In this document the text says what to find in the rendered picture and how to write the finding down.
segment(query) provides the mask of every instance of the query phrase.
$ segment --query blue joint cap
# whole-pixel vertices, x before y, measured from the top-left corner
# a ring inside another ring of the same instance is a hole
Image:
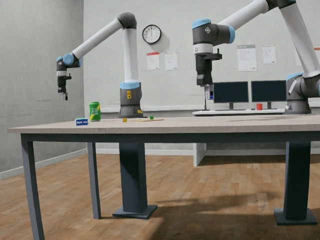
[[[138,82],[138,81],[120,82],[120,89],[131,90],[131,89],[137,89],[138,87],[140,87],[140,82]]]
[[[205,25],[205,24],[210,24],[211,23],[211,20],[210,19],[198,19],[198,20],[195,20],[193,21],[192,23],[192,29],[196,29],[202,25]]]
[[[230,30],[230,41],[228,44],[232,44],[236,38],[236,30],[234,29],[233,26],[229,26],[229,30]]]
[[[63,56],[63,62],[67,66],[72,65],[74,61],[75,61],[75,58],[72,55],[72,53],[67,53],[66,55]]]
[[[288,82],[290,79],[297,77],[297,76],[302,76],[304,73],[303,72],[297,72],[297,73],[292,73],[286,76],[286,82]]]

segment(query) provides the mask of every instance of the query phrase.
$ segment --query paper on wall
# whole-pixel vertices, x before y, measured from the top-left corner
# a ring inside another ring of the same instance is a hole
[[[263,64],[276,64],[276,45],[263,45],[262,46]]]
[[[299,58],[298,52],[297,52],[296,49],[294,49],[294,50],[295,50],[295,65],[296,66],[302,66],[302,63],[301,63],[301,60]],[[320,47],[315,46],[314,50],[315,50],[316,57],[318,58],[318,61],[320,63]]]
[[[178,53],[166,52],[165,53],[165,70],[178,70]]]
[[[236,48],[239,72],[257,71],[256,45],[239,45]]]
[[[148,71],[160,69],[160,61],[159,61],[159,53],[158,52],[147,53],[146,54],[146,61],[147,61]]]

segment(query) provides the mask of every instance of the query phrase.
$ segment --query red cylinder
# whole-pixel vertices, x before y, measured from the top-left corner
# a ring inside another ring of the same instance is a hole
[[[256,104],[256,109],[257,110],[262,110],[262,103],[257,103]]]

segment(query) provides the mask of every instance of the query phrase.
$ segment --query black monitor screen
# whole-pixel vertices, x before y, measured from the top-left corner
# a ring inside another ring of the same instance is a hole
[[[215,103],[248,103],[248,82],[215,82],[213,99]]]
[[[252,81],[252,102],[287,101],[286,81]]]

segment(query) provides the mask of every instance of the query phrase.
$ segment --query green soda can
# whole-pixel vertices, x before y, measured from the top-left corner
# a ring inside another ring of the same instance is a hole
[[[92,101],[89,105],[90,108],[90,121],[98,122],[101,120],[100,103],[98,101]]]

